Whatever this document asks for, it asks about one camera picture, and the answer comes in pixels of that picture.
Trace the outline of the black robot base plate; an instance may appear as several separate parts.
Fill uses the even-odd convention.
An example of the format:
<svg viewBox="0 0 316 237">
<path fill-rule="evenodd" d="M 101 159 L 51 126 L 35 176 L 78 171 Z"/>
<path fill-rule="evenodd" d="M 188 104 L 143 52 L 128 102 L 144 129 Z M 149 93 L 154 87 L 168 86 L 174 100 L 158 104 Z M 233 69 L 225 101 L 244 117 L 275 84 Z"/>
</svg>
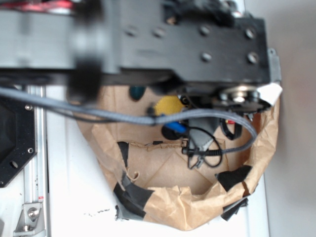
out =
<svg viewBox="0 0 316 237">
<path fill-rule="evenodd" d="M 0 99 L 0 187 L 5 188 L 36 154 L 34 108 Z"/>
</svg>

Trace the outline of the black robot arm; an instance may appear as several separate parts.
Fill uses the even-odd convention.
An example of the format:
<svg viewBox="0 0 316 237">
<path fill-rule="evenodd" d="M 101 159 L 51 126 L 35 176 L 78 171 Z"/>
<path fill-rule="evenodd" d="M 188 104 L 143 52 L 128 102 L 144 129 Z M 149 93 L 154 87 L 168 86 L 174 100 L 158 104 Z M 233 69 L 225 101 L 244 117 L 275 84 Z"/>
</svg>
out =
<svg viewBox="0 0 316 237">
<path fill-rule="evenodd" d="M 102 118 L 103 122 L 168 124 L 195 118 L 229 119 L 257 138 L 244 115 L 273 107 L 281 94 L 266 25 L 235 16 L 220 0 L 26 0 L 0 3 L 0 104 L 39 106 Z M 82 103 L 103 85 L 144 86 L 187 97 L 194 108 L 172 116 L 133 117 L 72 106 L 17 89 L 65 85 Z"/>
</svg>

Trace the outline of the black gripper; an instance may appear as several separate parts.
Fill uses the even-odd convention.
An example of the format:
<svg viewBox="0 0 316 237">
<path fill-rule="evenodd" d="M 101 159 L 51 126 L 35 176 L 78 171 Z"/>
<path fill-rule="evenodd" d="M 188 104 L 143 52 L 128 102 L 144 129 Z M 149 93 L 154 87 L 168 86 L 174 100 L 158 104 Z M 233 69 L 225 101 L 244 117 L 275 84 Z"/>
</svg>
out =
<svg viewBox="0 0 316 237">
<path fill-rule="evenodd" d="M 258 133 L 251 122 L 245 118 L 244 113 L 192 108 L 189 103 L 178 98 L 185 105 L 179 113 L 156 116 L 154 111 L 156 103 L 148 109 L 148 112 L 156 116 L 163 125 L 162 134 L 166 139 L 186 141 L 182 153 L 188 158 L 189 169 L 199 168 L 203 164 L 210 168 L 217 168 L 221 165 L 224 155 L 245 151 L 257 139 Z M 230 141 L 239 139 L 243 130 L 246 130 L 250 137 L 240 146 L 224 148 L 214 135 L 218 128 Z"/>
</svg>

